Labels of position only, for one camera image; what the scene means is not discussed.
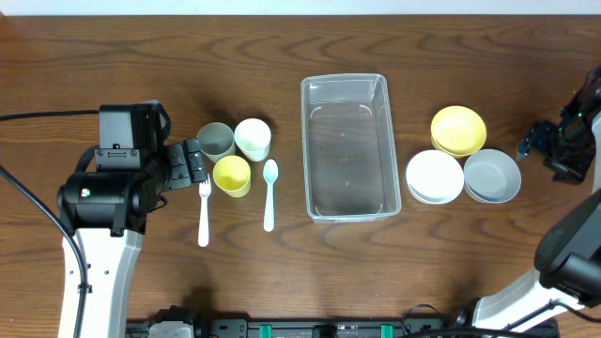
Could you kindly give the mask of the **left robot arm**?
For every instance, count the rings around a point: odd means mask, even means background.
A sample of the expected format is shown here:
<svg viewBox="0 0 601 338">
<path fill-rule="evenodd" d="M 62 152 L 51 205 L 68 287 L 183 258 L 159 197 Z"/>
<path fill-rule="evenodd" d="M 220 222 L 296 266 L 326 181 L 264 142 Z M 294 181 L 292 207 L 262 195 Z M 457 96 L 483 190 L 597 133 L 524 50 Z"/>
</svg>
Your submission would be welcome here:
<svg viewBox="0 0 601 338">
<path fill-rule="evenodd" d="M 166 192 L 204 183 L 197 139 L 155 150 L 89 148 L 59 189 L 67 236 L 61 337 L 122 337 L 148 214 Z"/>
</svg>

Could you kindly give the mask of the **white plastic bowl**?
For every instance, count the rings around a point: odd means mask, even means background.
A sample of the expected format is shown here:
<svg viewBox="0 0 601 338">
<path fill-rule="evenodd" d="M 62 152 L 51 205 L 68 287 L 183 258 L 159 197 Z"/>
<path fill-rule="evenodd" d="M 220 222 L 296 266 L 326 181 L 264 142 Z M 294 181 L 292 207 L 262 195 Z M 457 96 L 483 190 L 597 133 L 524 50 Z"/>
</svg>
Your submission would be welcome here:
<svg viewBox="0 0 601 338">
<path fill-rule="evenodd" d="M 406 168 L 409 192 L 420 202 L 442 205 L 463 191 L 464 172 L 459 162 L 439 150 L 425 150 L 413 156 Z"/>
</svg>

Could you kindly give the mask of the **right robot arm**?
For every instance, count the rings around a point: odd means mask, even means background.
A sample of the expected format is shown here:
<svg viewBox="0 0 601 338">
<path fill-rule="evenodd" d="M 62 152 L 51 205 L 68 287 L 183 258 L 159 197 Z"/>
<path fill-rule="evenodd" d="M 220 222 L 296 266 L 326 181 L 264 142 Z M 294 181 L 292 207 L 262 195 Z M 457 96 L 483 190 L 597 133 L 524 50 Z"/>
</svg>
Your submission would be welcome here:
<svg viewBox="0 0 601 338">
<path fill-rule="evenodd" d="M 561 121 L 535 122 L 517 156 L 534 151 L 554 180 L 578 185 L 594 169 L 592 194 L 541 239 L 532 268 L 502 291 L 477 300 L 459 323 L 480 336 L 523 333 L 564 312 L 600 303 L 600 70 L 560 110 Z"/>
</svg>

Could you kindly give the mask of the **grey plastic bowl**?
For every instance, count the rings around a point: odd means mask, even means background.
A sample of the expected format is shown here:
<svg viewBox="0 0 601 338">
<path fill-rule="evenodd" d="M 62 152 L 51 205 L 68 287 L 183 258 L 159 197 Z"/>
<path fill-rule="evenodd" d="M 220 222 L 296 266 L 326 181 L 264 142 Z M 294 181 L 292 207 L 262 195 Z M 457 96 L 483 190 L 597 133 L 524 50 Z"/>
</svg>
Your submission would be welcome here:
<svg viewBox="0 0 601 338">
<path fill-rule="evenodd" d="M 464 165 L 464 190 L 485 204 L 503 204 L 520 191 L 521 172 L 516 162 L 497 149 L 482 149 L 469 156 Z"/>
</svg>

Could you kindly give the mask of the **white plastic cup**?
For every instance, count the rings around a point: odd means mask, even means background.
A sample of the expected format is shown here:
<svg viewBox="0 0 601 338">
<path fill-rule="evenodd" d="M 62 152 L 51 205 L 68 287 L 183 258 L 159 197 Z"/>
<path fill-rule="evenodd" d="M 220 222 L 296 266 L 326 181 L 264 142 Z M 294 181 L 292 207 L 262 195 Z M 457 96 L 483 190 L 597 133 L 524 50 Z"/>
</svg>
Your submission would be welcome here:
<svg viewBox="0 0 601 338">
<path fill-rule="evenodd" d="M 235 143 L 250 161 L 263 161 L 270 152 L 271 131 L 266 122 L 258 118 L 241 121 L 234 131 Z"/>
</svg>

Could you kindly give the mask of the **grey plastic cup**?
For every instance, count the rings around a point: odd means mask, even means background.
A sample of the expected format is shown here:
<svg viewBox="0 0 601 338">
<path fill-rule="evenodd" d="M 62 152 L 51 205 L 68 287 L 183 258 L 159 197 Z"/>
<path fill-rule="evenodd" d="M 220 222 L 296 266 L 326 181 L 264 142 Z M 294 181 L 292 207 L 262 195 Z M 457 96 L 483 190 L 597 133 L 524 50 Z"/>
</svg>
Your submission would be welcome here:
<svg viewBox="0 0 601 338">
<path fill-rule="evenodd" d="M 197 133 L 197 139 L 201 151 L 213 162 L 235 154 L 234 132 L 224 123 L 208 123 Z"/>
</svg>

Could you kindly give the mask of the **yellow plastic bowl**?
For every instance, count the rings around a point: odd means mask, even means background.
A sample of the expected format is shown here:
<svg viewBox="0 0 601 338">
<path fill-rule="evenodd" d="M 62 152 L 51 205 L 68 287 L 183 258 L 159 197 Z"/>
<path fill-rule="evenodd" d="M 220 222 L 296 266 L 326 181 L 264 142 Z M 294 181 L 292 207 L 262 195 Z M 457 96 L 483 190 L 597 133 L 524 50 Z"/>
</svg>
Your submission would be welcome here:
<svg viewBox="0 0 601 338">
<path fill-rule="evenodd" d="M 437 150 L 455 158 L 463 158 L 479 151 L 485 144 L 484 120 L 464 106 L 448 106 L 433 117 L 431 143 Z"/>
</svg>

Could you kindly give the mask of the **yellow plastic cup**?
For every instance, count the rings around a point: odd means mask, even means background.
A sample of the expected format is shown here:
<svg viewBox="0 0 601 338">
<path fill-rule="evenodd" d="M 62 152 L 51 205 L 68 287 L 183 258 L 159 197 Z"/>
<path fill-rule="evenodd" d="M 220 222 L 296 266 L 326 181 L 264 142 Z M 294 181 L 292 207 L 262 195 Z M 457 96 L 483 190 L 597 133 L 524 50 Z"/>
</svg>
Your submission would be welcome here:
<svg viewBox="0 0 601 338">
<path fill-rule="evenodd" d="M 231 197 L 241 198 L 251 189 L 251 168 L 242 157 L 229 155 L 219 159 L 213 169 L 217 187 Z"/>
</svg>

